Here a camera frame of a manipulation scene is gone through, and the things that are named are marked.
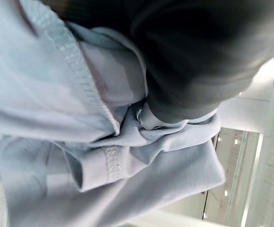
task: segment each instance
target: dark sleeve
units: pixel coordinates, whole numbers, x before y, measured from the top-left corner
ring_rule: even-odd
[[[140,0],[124,9],[163,122],[195,119],[245,90],[274,56],[274,1]]]

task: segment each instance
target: black jacket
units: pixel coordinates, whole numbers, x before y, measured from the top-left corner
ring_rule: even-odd
[[[274,0],[43,2],[63,19],[133,39],[147,64],[150,109],[167,123],[214,110],[274,56]]]

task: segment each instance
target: light blue hoodie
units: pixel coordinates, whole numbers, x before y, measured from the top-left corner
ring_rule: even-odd
[[[65,26],[37,0],[0,0],[0,180],[11,227],[114,227],[224,182],[210,141],[217,115],[140,126],[130,105],[146,96],[144,71],[115,31]]]

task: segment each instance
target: fabric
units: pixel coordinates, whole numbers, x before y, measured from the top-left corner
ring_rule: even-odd
[[[66,26],[38,0],[0,0],[0,15],[9,226],[119,226],[224,182],[217,115],[139,125],[130,105],[146,96],[145,66],[126,37]]]
[[[213,111],[274,56],[274,0],[43,1],[67,20],[130,36],[148,67],[150,109],[166,123]]]

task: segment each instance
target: stitched seam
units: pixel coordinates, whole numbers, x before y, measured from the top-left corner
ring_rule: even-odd
[[[115,146],[105,148],[104,152],[108,170],[107,183],[112,183],[120,179],[121,165],[119,153]]]
[[[91,103],[102,110],[112,124],[115,134],[119,135],[119,125],[100,98],[91,72],[73,34],[49,6],[43,5],[39,0],[20,0],[20,2],[34,29],[48,36],[73,72],[85,100],[88,104]]]

